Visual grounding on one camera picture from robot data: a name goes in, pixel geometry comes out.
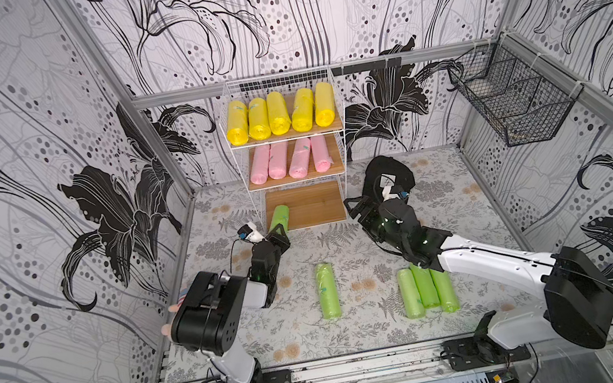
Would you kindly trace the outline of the green trash bag roll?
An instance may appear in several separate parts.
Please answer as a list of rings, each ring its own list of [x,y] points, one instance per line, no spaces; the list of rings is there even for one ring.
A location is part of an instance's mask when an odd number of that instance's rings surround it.
[[[281,227],[284,233],[289,232],[290,210],[287,205],[279,205],[273,209],[268,231],[273,232],[276,227]]]
[[[430,270],[433,285],[437,291],[440,307],[445,313],[455,313],[461,309],[453,281],[446,272]]]
[[[323,318],[326,320],[340,318],[342,309],[333,267],[328,263],[320,263],[315,267],[315,275]]]
[[[408,319],[414,320],[425,317],[426,310],[411,270],[405,268],[398,271],[397,281]]]
[[[415,286],[417,287],[423,307],[426,309],[439,307],[439,295],[435,287],[434,279],[431,276],[431,271],[421,269],[416,265],[412,265],[410,271],[415,280]]]

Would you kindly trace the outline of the pink trash bag roll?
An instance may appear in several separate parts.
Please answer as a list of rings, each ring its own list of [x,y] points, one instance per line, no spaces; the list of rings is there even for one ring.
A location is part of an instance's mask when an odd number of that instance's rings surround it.
[[[328,172],[333,166],[333,160],[331,160],[325,136],[321,134],[314,135],[310,143],[315,170],[320,174]]]
[[[270,145],[270,157],[268,162],[269,178],[272,178],[273,180],[281,180],[288,175],[287,148],[288,142],[286,140],[278,141]]]
[[[253,150],[250,182],[252,185],[263,185],[269,179],[270,145],[257,146]]]
[[[297,139],[294,144],[288,174],[292,179],[301,180],[309,174],[309,159],[312,142],[311,138],[302,137],[301,139]]]

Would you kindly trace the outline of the yellow trash bag roll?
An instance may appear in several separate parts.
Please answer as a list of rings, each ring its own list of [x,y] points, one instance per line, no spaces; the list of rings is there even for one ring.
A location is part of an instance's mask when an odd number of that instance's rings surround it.
[[[272,135],[282,136],[291,128],[290,115],[285,97],[281,92],[270,92],[266,96],[268,122]]]
[[[296,132],[309,132],[313,128],[314,93],[309,88],[298,89],[294,97],[291,125]]]
[[[337,116],[333,86],[328,82],[318,83],[314,99],[315,122],[322,128],[332,126]]]
[[[226,138],[234,147],[249,141],[248,110],[242,101],[232,100],[227,108]]]
[[[264,98],[252,99],[248,107],[248,136],[259,141],[272,136],[267,102]]]

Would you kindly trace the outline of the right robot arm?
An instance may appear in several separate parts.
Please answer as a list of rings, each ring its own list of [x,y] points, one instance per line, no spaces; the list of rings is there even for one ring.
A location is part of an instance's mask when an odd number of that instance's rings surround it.
[[[355,197],[344,205],[383,251],[420,268],[474,275],[536,297],[535,305],[482,318],[474,335],[486,350],[514,350],[556,338],[585,349],[605,347],[613,285],[580,249],[565,245],[556,253],[534,253],[429,228],[421,225],[404,194],[382,201]]]

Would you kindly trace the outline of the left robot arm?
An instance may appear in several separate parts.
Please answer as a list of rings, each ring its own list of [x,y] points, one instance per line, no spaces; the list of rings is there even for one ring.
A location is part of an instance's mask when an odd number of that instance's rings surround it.
[[[245,309],[268,308],[274,302],[283,254],[290,248],[286,228],[277,224],[252,250],[248,273],[199,272],[178,304],[163,335],[187,351],[207,356],[225,383],[252,383],[260,363],[250,356],[237,334]]]

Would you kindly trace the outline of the black cap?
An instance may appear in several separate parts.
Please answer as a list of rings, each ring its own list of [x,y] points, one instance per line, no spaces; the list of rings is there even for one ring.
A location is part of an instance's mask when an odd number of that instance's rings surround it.
[[[377,201],[383,199],[385,186],[400,186],[406,192],[411,192],[416,184],[415,175],[406,164],[387,156],[372,158],[364,175],[361,194]]]

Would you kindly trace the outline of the plush toy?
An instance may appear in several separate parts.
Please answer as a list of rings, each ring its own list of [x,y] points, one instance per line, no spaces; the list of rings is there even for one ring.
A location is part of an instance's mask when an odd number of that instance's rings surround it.
[[[184,301],[184,298],[182,297],[182,299],[179,299],[178,302],[174,303],[168,308],[169,320],[166,324],[164,324],[161,327],[162,335],[166,337],[167,339],[169,339],[170,342],[173,342],[173,343],[175,342],[175,337],[172,335],[173,325],[174,325],[174,322],[176,322],[176,315],[180,311],[180,307],[183,301]]]

